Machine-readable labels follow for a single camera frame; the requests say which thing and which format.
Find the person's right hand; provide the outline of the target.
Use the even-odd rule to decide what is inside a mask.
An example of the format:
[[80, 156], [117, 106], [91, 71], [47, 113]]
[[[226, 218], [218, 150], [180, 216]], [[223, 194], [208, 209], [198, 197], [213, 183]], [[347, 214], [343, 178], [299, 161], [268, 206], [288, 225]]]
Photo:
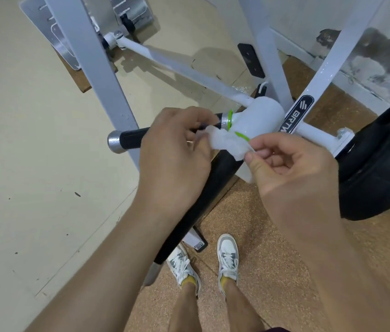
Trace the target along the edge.
[[259, 190], [273, 223], [291, 243], [336, 240], [343, 232], [338, 200], [338, 165], [325, 148], [288, 133], [266, 133], [249, 141], [263, 150], [301, 153], [290, 170], [274, 170], [272, 190]]

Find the white cleaning wipe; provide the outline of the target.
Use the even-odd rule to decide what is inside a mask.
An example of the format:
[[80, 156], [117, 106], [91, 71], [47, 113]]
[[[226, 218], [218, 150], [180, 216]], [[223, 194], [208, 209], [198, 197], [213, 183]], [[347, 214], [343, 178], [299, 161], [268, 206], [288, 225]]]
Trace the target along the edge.
[[248, 141], [233, 132], [207, 126], [203, 133], [208, 135], [213, 150], [225, 150], [235, 161], [243, 161], [246, 153], [255, 152]]

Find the person's right forearm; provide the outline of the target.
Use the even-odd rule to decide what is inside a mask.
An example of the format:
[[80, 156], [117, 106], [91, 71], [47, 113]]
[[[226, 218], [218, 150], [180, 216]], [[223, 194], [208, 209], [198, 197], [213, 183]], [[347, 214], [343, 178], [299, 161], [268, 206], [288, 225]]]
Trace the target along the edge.
[[390, 332], [390, 290], [349, 240], [341, 219], [273, 222], [306, 264], [334, 332]]

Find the person's left forearm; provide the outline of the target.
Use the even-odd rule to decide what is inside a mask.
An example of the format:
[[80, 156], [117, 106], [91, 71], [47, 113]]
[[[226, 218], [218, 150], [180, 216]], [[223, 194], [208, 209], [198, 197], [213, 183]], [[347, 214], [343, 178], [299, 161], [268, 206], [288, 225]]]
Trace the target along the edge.
[[97, 250], [24, 332], [120, 332], [187, 208], [133, 201]]

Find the person's white sneaker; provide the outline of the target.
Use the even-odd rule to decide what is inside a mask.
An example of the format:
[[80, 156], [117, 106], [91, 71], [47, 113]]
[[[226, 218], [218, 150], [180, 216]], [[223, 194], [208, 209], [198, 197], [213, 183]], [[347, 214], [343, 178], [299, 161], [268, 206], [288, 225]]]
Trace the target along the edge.
[[222, 234], [217, 242], [217, 257], [219, 261], [218, 285], [225, 297], [222, 278], [238, 281], [239, 252], [235, 238], [231, 234]]
[[174, 275], [177, 284], [182, 288], [183, 284], [186, 282], [192, 283], [195, 285], [195, 296], [198, 298], [198, 293], [201, 289], [201, 279], [198, 273], [191, 265], [191, 259], [181, 243], [170, 253], [166, 259], [168, 267], [171, 273]]

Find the black round weight plate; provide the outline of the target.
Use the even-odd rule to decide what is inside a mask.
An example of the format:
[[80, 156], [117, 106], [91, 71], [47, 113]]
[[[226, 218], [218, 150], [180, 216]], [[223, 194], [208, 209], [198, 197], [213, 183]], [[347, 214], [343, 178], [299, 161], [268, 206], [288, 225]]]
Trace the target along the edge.
[[341, 217], [358, 221], [390, 209], [390, 107], [336, 156]]

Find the large brown cork floor mat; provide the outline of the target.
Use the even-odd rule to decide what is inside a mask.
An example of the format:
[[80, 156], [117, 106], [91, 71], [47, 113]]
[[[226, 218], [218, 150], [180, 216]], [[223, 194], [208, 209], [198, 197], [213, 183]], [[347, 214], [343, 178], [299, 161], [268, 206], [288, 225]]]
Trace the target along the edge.
[[[292, 56], [283, 68], [294, 97], [299, 96], [315, 73]], [[375, 114], [364, 105], [331, 85], [307, 122], [335, 133], [341, 127], [358, 131], [374, 118]], [[370, 268], [390, 288], [390, 210], [364, 221], [343, 220], [343, 224]], [[199, 254], [186, 249], [202, 280], [197, 303], [203, 331], [229, 331], [217, 278], [216, 244], [224, 233], [234, 236], [239, 248], [238, 286], [266, 326], [293, 332], [332, 331], [306, 266], [267, 217], [255, 185], [238, 180], [199, 228], [208, 247]], [[125, 332], [166, 332], [179, 293], [177, 282], [164, 263], [155, 283], [139, 293]]]

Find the person's left white sneaker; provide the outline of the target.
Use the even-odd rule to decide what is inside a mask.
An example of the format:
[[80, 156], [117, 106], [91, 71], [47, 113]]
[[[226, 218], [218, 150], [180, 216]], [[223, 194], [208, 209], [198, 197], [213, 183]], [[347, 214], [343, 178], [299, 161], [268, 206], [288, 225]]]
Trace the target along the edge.
[[186, 282], [192, 283], [195, 285], [195, 296], [198, 298], [198, 293], [201, 289], [201, 279], [198, 273], [191, 265], [191, 259], [181, 243], [170, 253], [166, 259], [168, 267], [171, 273], [174, 275], [177, 284], [182, 288], [183, 284]]

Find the small brown cork mat piece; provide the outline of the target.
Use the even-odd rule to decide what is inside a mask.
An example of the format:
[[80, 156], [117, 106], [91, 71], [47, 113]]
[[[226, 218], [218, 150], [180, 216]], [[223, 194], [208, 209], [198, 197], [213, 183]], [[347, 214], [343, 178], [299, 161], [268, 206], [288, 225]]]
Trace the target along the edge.
[[[88, 81], [86, 75], [84, 74], [83, 70], [74, 70], [66, 61], [65, 59], [58, 53], [56, 52], [57, 56], [59, 59], [62, 61], [65, 69], [68, 71], [70, 74], [72, 80], [75, 82], [76, 86], [78, 89], [82, 92], [85, 93], [88, 90], [92, 89], [92, 86], [90, 82]], [[119, 48], [115, 48], [114, 50], [111, 50], [110, 52], [106, 53], [109, 59], [109, 63], [114, 71], [114, 73], [118, 72], [118, 68], [115, 65], [115, 62], [118, 61], [121, 58], [122, 52]]]

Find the person's right leg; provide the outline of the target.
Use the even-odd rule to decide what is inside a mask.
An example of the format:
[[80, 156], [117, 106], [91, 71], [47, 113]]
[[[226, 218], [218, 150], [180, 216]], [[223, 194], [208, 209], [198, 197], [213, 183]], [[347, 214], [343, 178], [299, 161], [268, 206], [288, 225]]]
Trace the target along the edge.
[[221, 277], [221, 289], [225, 295], [230, 332], [263, 332], [264, 323], [236, 281]]

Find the person's leg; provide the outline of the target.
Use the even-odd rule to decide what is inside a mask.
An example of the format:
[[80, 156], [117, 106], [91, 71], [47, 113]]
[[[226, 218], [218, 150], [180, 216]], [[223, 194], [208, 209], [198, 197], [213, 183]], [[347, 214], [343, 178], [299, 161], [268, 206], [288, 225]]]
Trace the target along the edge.
[[197, 287], [184, 281], [171, 313], [168, 332], [202, 332], [198, 315]]
[[221, 277], [221, 289], [225, 295], [230, 332], [263, 332], [264, 323], [236, 281]]

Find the black adjustment knob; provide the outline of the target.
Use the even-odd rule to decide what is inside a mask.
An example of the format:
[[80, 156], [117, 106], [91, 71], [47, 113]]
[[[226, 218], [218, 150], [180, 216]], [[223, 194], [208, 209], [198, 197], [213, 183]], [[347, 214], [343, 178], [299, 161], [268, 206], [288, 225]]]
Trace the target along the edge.
[[133, 34], [135, 33], [136, 31], [136, 27], [135, 27], [135, 24], [132, 22], [132, 20], [130, 20], [127, 16], [126, 13], [122, 14], [120, 16], [120, 19], [121, 19], [121, 22], [123, 24], [124, 27], [126, 27], [126, 30], [127, 32], [133, 36]]

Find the person's left leg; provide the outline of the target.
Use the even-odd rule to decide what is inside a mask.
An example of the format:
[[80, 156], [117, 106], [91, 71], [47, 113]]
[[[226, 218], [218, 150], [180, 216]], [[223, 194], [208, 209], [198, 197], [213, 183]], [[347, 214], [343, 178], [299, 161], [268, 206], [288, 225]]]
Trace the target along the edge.
[[184, 281], [171, 313], [168, 332], [202, 332], [198, 315], [197, 287]]

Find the black flat floor bracket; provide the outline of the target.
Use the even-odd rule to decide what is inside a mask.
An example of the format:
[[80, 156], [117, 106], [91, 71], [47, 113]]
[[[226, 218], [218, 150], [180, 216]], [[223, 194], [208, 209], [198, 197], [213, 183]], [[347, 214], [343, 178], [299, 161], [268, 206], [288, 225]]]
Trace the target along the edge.
[[239, 43], [237, 44], [237, 47], [250, 74], [253, 77], [264, 79], [265, 73], [253, 45], [247, 43]]

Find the white exercise machine frame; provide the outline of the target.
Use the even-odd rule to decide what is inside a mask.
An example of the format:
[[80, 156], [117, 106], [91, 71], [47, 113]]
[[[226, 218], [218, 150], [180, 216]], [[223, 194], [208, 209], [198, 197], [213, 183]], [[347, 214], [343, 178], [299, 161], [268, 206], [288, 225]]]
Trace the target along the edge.
[[[137, 127], [136, 119], [94, 30], [93, 22], [83, 0], [44, 1], [68, 40], [81, 69], [112, 124], [122, 132], [127, 131], [128, 128]], [[247, 39], [242, 43], [251, 44], [256, 50], [265, 73], [259, 89], [264, 85], [267, 87], [265, 95], [258, 95], [256, 99], [157, 51], [135, 43], [126, 38], [121, 31], [116, 31], [114, 37], [118, 48], [134, 51], [245, 107], [244, 111], [238, 113], [237, 118], [232, 116], [232, 126], [226, 131], [233, 132], [248, 141], [264, 133], [277, 131], [294, 133], [299, 128], [300, 135], [317, 141], [319, 145], [330, 150], [332, 155], [337, 155], [342, 151], [342, 147], [354, 137], [354, 133], [343, 128], [341, 136], [333, 137], [303, 123], [303, 120], [330, 85], [384, 2], [384, 0], [358, 1], [358, 5], [355, 6], [322, 66], [295, 102], [290, 97], [268, 13], [261, 0], [213, 0], [214, 6], [224, 21], [228, 23], [231, 30], [235, 29], [236, 36]], [[138, 166], [139, 149], [127, 151]], [[249, 169], [242, 171], [239, 168], [237, 172], [244, 174], [241, 176], [242, 179], [249, 178], [249, 182], [252, 182]]]

